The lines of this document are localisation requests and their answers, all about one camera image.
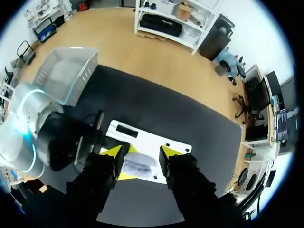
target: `black case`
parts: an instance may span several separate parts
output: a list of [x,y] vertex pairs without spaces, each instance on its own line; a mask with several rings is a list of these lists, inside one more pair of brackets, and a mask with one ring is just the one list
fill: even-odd
[[182,30],[181,24],[173,20],[152,14],[143,15],[142,20],[139,23],[141,27],[164,32],[175,37],[179,37]]

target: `white wall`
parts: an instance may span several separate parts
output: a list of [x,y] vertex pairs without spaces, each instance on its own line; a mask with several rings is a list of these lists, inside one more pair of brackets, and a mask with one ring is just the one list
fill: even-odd
[[34,33],[29,29],[23,12],[24,8],[11,19],[2,32],[0,38],[0,71],[18,57],[16,51],[22,41],[27,40],[31,44],[37,40]]
[[235,24],[228,46],[244,56],[246,69],[257,64],[264,74],[274,70],[280,84],[294,75],[288,44],[257,1],[222,0],[219,11]]

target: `white tray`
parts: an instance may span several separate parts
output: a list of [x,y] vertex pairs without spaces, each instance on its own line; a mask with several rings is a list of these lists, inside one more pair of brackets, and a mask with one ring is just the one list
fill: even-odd
[[[132,136],[117,131],[116,128],[118,125],[121,125],[133,131],[137,131],[138,132],[137,137],[134,138]],[[137,152],[154,158],[157,162],[157,166],[151,167],[153,168],[152,175],[148,178],[139,178],[139,177],[138,178],[145,181],[151,181],[161,184],[167,184],[167,182],[166,182],[166,178],[162,173],[161,166],[159,164],[160,146],[166,146],[167,144],[167,147],[183,154],[191,153],[192,150],[192,146],[190,145],[177,142],[174,140],[166,139],[152,133],[145,132],[143,130],[137,129],[135,127],[131,127],[129,125],[126,125],[116,120],[111,121],[108,131],[106,132],[106,136],[115,138],[123,142],[127,142],[131,144],[137,150]]]

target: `plastic basket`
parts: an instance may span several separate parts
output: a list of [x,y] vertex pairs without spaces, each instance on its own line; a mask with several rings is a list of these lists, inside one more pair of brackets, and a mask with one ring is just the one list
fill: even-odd
[[33,85],[61,105],[75,106],[98,66],[97,56],[93,49],[56,48],[39,68]]
[[191,26],[183,25],[181,38],[185,42],[195,45],[200,38],[200,32]]

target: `black chair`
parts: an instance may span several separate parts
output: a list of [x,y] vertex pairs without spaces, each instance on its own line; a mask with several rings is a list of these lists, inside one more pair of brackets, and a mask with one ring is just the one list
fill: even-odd
[[238,97],[232,98],[233,101],[237,101],[242,107],[241,112],[239,114],[236,113],[235,118],[239,118],[244,113],[245,120],[243,124],[246,124],[248,113],[248,118],[254,117],[255,120],[264,120],[260,112],[270,105],[269,91],[265,79],[263,78],[261,82],[251,84],[250,87],[246,89],[246,92],[249,101],[248,106],[246,106],[242,96],[239,95]]

